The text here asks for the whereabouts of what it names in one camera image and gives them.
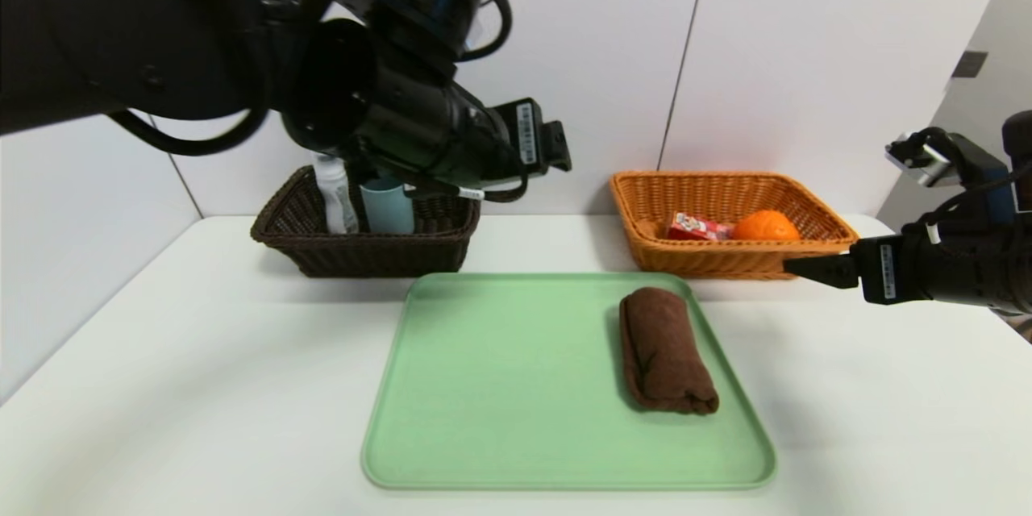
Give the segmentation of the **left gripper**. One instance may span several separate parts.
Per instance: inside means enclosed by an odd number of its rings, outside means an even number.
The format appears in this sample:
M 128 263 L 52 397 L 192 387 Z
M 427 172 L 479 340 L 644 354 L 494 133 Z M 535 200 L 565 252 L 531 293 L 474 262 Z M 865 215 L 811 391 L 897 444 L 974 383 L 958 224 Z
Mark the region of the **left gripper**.
M 527 178 L 541 178 L 547 167 L 572 170 L 563 124 L 543 123 L 533 98 L 467 108 L 467 129 L 475 138 L 476 181 L 519 181 L 517 163 Z

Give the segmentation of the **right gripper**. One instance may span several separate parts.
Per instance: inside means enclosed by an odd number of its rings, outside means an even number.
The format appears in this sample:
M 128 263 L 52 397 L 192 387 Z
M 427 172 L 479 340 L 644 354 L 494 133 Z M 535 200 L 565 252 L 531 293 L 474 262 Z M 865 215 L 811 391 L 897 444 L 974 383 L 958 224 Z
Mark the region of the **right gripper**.
M 932 238 L 925 227 L 861 238 L 849 254 L 785 260 L 784 271 L 836 289 L 861 285 L 863 299 L 873 304 L 981 303 L 974 260 Z

